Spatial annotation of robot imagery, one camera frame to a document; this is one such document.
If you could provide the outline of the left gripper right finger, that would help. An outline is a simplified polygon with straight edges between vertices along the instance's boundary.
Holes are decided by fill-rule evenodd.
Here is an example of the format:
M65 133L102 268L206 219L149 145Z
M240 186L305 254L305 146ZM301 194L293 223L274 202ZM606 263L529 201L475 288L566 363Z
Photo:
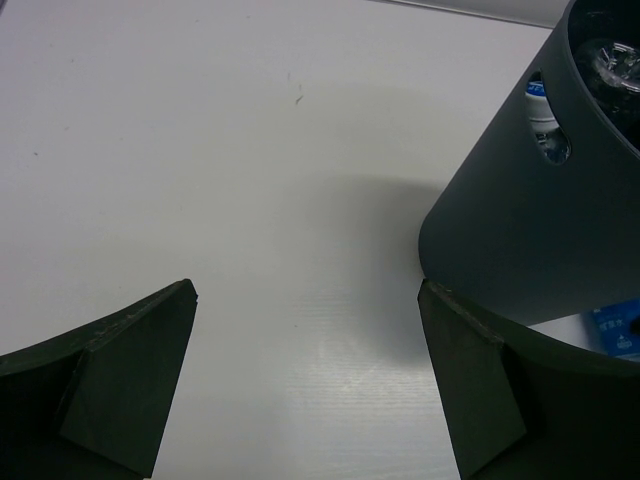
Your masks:
M424 281L423 330L463 479L636 479L639 366Z

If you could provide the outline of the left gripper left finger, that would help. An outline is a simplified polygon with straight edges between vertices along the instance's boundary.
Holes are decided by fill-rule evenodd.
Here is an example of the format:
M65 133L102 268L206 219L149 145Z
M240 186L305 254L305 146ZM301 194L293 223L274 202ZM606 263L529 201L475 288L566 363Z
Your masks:
M196 309L184 279L3 355L2 478L150 478Z

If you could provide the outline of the tall blue cap bottle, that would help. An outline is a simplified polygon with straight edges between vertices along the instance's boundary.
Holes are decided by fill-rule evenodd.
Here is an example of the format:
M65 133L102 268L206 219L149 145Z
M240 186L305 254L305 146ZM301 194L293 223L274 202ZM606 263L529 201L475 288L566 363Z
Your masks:
M582 315L590 350L639 361L639 300L600 307Z

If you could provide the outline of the clear crushed plastic bottle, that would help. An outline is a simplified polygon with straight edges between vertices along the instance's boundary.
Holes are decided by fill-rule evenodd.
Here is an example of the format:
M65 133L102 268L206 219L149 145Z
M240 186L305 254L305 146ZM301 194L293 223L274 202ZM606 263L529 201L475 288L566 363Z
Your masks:
M564 163L571 154L570 142L553 113L539 71L534 72L527 82L525 104L539 149L551 164Z

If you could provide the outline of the short blue label bottle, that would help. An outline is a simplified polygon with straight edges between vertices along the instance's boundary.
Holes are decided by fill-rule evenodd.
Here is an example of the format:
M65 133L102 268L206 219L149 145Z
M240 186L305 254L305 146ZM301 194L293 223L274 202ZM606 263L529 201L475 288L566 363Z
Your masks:
M574 55L578 71L594 97L639 94L639 49L611 39L594 39Z

